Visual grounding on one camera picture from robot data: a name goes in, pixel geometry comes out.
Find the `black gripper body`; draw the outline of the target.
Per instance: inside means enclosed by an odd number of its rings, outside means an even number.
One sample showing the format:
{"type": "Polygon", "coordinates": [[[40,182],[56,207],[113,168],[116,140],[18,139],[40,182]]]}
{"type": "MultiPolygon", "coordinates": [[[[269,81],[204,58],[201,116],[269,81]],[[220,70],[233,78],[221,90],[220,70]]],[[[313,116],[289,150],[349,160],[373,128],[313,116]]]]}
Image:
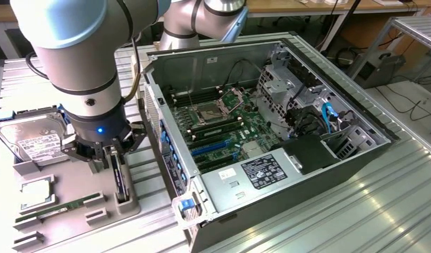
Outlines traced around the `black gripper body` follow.
{"type": "Polygon", "coordinates": [[[97,116],[78,116],[66,110],[65,114],[76,135],[84,142],[100,142],[104,145],[110,145],[114,138],[122,140],[131,132],[132,128],[125,117],[122,102],[118,102],[106,113],[97,116]]]}

